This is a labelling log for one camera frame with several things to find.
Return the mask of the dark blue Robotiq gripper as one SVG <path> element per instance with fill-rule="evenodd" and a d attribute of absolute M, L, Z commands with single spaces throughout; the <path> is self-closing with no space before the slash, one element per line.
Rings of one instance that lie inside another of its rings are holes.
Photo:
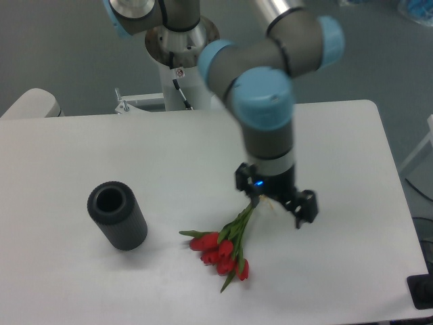
<path fill-rule="evenodd" d="M 260 195 L 285 205 L 295 218 L 296 229 L 314 222 L 319 213 L 316 192 L 295 188 L 294 165 L 278 175 L 264 175 L 255 165 L 243 162 L 235 171 L 235 186 L 250 199 L 252 207 L 257 207 Z"/>

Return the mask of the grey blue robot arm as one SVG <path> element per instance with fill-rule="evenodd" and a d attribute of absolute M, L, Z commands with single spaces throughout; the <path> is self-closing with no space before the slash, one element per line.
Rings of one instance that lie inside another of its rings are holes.
<path fill-rule="evenodd" d="M 292 80 L 337 62 L 344 33 L 337 20 L 312 15 L 302 1 L 252 6 L 265 23 L 265 37 L 243 48 L 220 38 L 199 1 L 104 2 L 119 35 L 145 35 L 166 110 L 208 110 L 216 98 L 238 122 L 248 159 L 235 172 L 237 189 L 252 204 L 266 196 L 297 224 L 312 223 L 316 195 L 295 185 Z"/>

